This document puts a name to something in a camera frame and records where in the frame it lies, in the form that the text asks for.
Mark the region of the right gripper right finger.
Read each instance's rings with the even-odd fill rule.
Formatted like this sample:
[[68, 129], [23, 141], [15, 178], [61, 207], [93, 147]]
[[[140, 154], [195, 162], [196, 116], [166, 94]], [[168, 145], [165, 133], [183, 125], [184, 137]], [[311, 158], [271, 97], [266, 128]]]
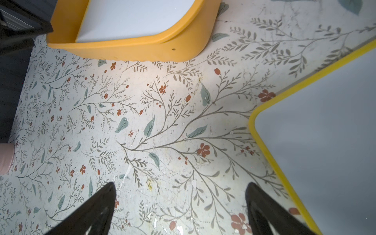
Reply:
[[249, 224], [254, 235], [272, 235], [270, 226], [280, 235], [314, 235], [257, 184], [251, 182], [245, 191]]

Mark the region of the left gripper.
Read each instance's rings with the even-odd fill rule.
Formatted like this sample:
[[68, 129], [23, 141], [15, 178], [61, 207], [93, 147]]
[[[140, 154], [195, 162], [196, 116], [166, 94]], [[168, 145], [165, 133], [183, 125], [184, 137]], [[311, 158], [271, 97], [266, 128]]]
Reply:
[[1, 1], [1, 55], [28, 50], [52, 25], [14, 1]]

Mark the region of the whiteboard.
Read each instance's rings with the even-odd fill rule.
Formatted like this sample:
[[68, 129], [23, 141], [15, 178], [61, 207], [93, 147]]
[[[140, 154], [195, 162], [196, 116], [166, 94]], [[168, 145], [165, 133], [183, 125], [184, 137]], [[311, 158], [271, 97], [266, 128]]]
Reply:
[[258, 107], [249, 129], [313, 232], [375, 234], [375, 42]]
[[162, 33], [175, 25], [194, 1], [89, 1], [77, 43], [121, 40]]

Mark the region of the yellow plastic storage box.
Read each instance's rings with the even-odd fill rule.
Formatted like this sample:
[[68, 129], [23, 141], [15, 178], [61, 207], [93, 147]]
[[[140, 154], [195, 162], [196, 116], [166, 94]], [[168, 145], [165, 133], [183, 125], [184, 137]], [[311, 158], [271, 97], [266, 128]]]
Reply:
[[58, 1], [51, 19], [47, 45], [89, 59], [115, 61], [185, 62], [208, 44], [220, 1], [194, 1], [171, 28], [152, 36], [78, 43], [76, 37], [89, 1]]

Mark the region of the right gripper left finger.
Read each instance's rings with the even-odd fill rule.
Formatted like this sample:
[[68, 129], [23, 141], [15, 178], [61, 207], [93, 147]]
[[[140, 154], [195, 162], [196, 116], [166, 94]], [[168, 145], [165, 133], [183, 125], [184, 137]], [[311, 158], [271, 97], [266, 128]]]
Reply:
[[107, 183], [48, 235], [107, 235], [115, 210], [116, 186]]

